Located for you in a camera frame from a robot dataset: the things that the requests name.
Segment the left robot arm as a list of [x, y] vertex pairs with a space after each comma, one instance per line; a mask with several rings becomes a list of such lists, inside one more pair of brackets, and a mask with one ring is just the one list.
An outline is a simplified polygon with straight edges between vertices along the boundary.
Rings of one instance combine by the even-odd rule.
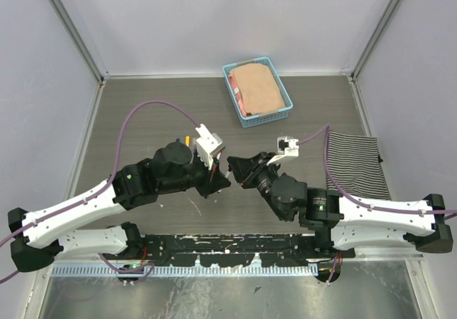
[[133, 260], [144, 250], [137, 226], [123, 223], [106, 230], [83, 227], [106, 216], [124, 213], [157, 201], [159, 196], [194, 188], [209, 195], [231, 183], [219, 170], [218, 143], [190, 149], [172, 142], [160, 148], [153, 158], [124, 166], [107, 181], [74, 198], [50, 208], [28, 212], [15, 208], [8, 213], [14, 236], [11, 258], [21, 273], [51, 265], [58, 256], [102, 253]]

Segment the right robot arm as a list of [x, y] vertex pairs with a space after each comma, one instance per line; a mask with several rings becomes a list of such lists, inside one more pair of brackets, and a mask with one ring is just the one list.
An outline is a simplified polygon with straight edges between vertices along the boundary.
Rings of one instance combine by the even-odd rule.
[[228, 166], [244, 189], [255, 188], [281, 221], [298, 220], [314, 231], [314, 249], [322, 258], [359, 247], [413, 246], [421, 253], [450, 253], [453, 236], [445, 224], [442, 199], [431, 194], [420, 201], [384, 201], [344, 196], [310, 188], [280, 165], [298, 153], [260, 152], [250, 158], [229, 156]]

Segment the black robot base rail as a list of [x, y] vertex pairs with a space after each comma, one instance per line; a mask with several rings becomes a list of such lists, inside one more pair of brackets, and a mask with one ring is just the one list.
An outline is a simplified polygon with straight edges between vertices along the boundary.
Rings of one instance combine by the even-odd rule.
[[108, 260], [139, 260], [155, 266], [191, 267], [200, 263], [209, 268], [251, 265], [259, 257], [261, 267], [307, 266], [330, 261], [337, 250], [330, 243], [321, 245], [314, 236], [304, 234], [231, 235], [146, 235], [138, 248], [117, 255], [104, 253]]

